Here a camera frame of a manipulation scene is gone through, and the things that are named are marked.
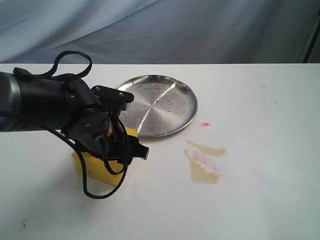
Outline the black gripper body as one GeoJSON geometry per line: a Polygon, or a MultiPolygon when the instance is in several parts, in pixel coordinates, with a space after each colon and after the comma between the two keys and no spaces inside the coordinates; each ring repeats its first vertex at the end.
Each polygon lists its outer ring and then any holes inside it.
{"type": "Polygon", "coordinates": [[[100,114],[99,124],[91,123],[73,140],[82,152],[100,159],[104,165],[115,161],[130,165],[134,158],[135,137],[130,136],[122,122],[113,114],[100,114]]]}

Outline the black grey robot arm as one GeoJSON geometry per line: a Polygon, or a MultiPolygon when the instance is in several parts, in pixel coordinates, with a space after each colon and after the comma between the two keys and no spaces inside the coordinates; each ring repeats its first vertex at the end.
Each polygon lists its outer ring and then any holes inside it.
{"type": "Polygon", "coordinates": [[[30,75],[0,74],[0,109],[15,117],[2,117],[2,132],[59,130],[83,153],[110,161],[146,159],[148,147],[125,134],[119,115],[134,100],[133,94],[82,79],[71,82],[38,79],[30,75]]]}

